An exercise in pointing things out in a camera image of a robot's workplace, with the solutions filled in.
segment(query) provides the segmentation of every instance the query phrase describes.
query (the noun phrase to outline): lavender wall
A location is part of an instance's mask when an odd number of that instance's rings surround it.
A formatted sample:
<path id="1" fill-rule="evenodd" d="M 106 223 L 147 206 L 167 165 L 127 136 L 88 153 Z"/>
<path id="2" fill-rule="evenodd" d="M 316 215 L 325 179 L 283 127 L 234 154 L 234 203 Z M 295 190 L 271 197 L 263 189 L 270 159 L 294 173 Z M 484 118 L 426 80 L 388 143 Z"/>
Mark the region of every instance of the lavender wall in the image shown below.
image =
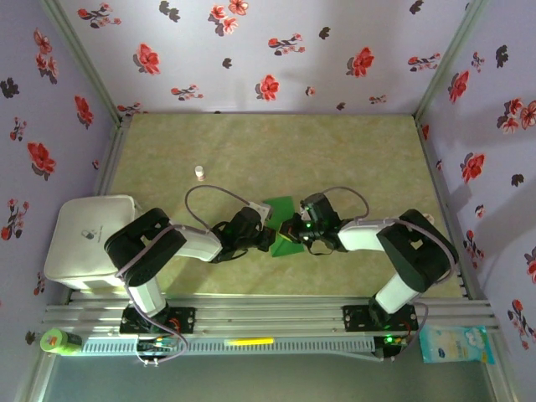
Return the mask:
<path id="1" fill-rule="evenodd" d="M 534 12 L 531 0 L 491 2 L 421 119 L 527 401 L 536 390 Z"/>
<path id="2" fill-rule="evenodd" d="M 8 401 L 37 356 L 44 306 L 63 290 L 42 272 L 59 207 L 92 194 L 112 120 L 37 1 L 1 1 L 0 22 L 0 399 Z"/>

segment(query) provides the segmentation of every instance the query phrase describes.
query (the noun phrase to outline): green cloth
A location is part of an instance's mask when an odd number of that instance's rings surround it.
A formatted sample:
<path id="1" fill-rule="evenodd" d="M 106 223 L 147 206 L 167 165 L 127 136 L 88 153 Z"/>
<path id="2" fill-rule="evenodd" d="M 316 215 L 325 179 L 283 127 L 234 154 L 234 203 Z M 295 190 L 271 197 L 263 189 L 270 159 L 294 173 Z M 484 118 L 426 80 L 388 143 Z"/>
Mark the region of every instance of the green cloth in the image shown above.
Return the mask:
<path id="1" fill-rule="evenodd" d="M 266 222 L 266 226 L 270 229 L 279 230 L 281 224 L 292 218 L 294 214 L 292 197 L 269 198 L 265 199 L 263 203 L 271 205 L 274 209 L 270 220 Z M 283 255 L 302 253 L 303 251 L 303 245 L 292 243 L 279 234 L 276 235 L 276 241 L 270 247 L 272 257 L 282 257 Z"/>

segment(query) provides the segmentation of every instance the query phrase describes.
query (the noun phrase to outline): white container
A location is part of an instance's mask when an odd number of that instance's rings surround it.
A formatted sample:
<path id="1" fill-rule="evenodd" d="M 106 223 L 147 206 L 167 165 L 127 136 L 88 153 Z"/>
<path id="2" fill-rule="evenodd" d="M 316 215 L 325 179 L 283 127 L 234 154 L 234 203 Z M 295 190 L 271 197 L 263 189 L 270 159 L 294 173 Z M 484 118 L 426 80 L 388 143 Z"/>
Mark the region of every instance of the white container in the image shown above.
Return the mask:
<path id="1" fill-rule="evenodd" d="M 73 199 L 59 211 L 44 275 L 71 289 L 122 286 L 104 244 L 141 214 L 127 195 Z"/>

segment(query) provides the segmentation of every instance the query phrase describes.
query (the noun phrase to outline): red flower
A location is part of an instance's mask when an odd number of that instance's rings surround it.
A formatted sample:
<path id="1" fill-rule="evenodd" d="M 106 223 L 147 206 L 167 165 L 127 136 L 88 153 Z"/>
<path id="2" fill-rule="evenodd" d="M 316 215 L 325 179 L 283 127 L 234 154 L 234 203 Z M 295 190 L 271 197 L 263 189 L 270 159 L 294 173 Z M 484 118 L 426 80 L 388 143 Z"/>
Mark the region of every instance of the red flower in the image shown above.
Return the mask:
<path id="1" fill-rule="evenodd" d="M 528 263 L 527 273 L 533 277 L 533 283 L 536 283 L 536 260 Z"/>
<path id="2" fill-rule="evenodd" d="M 467 89 L 467 80 L 469 79 L 469 70 L 459 74 L 451 87 L 451 102 L 456 102 L 456 99 L 463 95 Z"/>
<path id="3" fill-rule="evenodd" d="M 242 0 L 230 0 L 229 11 L 233 14 L 245 15 L 245 10 L 248 9 L 249 4 Z"/>
<path id="4" fill-rule="evenodd" d="M 533 100 L 527 107 L 524 107 L 519 116 L 521 117 L 521 127 L 524 130 L 534 126 L 536 124 L 536 100 Z"/>
<path id="5" fill-rule="evenodd" d="M 486 157 L 483 154 L 477 154 L 467 161 L 465 167 L 461 170 L 465 183 L 480 176 L 485 159 Z"/>
<path id="6" fill-rule="evenodd" d="M 158 69 L 160 59 L 158 58 L 158 54 L 153 52 L 149 46 L 140 44 L 140 48 L 137 51 L 137 57 L 147 73 L 150 75 L 160 74 L 160 70 Z"/>
<path id="7" fill-rule="evenodd" d="M 374 56 L 372 56 L 372 52 L 369 48 L 363 48 L 361 50 L 361 53 L 358 53 L 353 58 L 353 75 L 356 77 L 366 77 L 367 76 L 367 68 L 372 65 L 372 62 L 374 60 Z"/>
<path id="8" fill-rule="evenodd" d="M 29 142 L 28 151 L 32 162 L 38 170 L 51 174 L 54 172 L 56 161 L 49 157 L 49 150 L 40 142 Z"/>
<path id="9" fill-rule="evenodd" d="M 504 132 L 504 134 L 513 134 L 516 131 L 516 128 L 518 127 L 519 127 L 519 123 L 513 117 L 510 117 L 501 126 L 502 132 Z"/>
<path id="10" fill-rule="evenodd" d="M 216 19 L 225 18 L 224 6 L 214 6 L 210 12 L 212 16 Z"/>
<path id="11" fill-rule="evenodd" d="M 276 81 L 273 75 L 268 74 L 260 81 L 260 92 L 262 97 L 267 101 L 276 100 L 276 92 L 279 90 L 279 82 Z"/>
<path id="12" fill-rule="evenodd" d="M 521 103 L 521 99 L 516 98 L 510 101 L 510 113 L 511 114 L 517 115 L 518 111 L 520 111 L 522 107 L 523 107 L 523 103 Z"/>
<path id="13" fill-rule="evenodd" d="M 518 310 L 519 312 L 523 311 L 523 304 L 521 304 L 521 302 L 518 299 L 514 299 L 514 301 L 512 301 L 512 304 L 516 308 L 516 310 Z"/>
<path id="14" fill-rule="evenodd" d="M 37 56 L 35 56 L 35 61 L 37 63 L 37 68 L 40 70 L 46 70 L 47 68 L 47 60 L 41 55 L 41 53 L 38 53 Z"/>
<path id="15" fill-rule="evenodd" d="M 49 66 L 50 74 L 52 74 L 53 77 L 57 77 L 58 76 L 58 63 L 56 63 L 56 60 L 54 60 L 52 56 L 50 56 L 49 58 L 48 66 Z"/>
<path id="16" fill-rule="evenodd" d="M 90 112 L 90 106 L 87 104 L 85 98 L 81 96 L 75 96 L 76 110 L 78 116 L 85 124 L 91 124 L 93 122 L 93 113 Z"/>
<path id="17" fill-rule="evenodd" d="M 430 126 L 427 124 L 426 126 L 422 127 L 422 136 L 424 137 L 425 141 L 428 139 L 428 131 L 430 130 Z"/>
<path id="18" fill-rule="evenodd" d="M 238 23 L 236 22 L 236 18 L 226 18 L 224 19 L 224 32 L 226 34 L 231 35 L 235 28 L 238 27 Z"/>
<path id="19" fill-rule="evenodd" d="M 50 46 L 49 38 L 42 35 L 39 30 L 36 28 L 33 31 L 33 40 L 39 46 L 39 52 L 42 54 L 47 54 L 52 51 L 52 46 Z"/>
<path id="20" fill-rule="evenodd" d="M 88 15 L 90 15 L 90 14 L 87 12 L 87 10 L 85 8 L 81 8 L 80 10 L 78 10 L 78 16 L 80 18 L 85 18 Z"/>
<path id="21" fill-rule="evenodd" d="M 2 240 L 8 240 L 9 239 L 9 229 L 4 226 L 2 228 L 2 233 L 0 235 L 2 236 Z"/>

